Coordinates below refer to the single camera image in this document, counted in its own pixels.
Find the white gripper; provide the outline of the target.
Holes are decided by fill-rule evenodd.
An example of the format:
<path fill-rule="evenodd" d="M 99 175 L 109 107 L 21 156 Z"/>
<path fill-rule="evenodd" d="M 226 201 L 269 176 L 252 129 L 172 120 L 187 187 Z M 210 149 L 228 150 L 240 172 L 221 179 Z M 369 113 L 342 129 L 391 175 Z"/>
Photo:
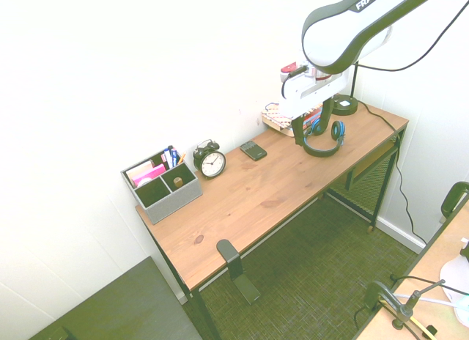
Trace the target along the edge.
<path fill-rule="evenodd" d="M 278 111 L 283 117 L 295 118 L 292 120 L 292 130 L 298 146 L 304 145 L 303 114 L 322 103 L 319 134 L 324 133 L 334 106 L 333 96 L 343 90 L 346 85 L 347 71 L 332 75 L 323 81 L 309 78 L 305 74 L 286 81 L 283 96 L 279 100 Z"/>

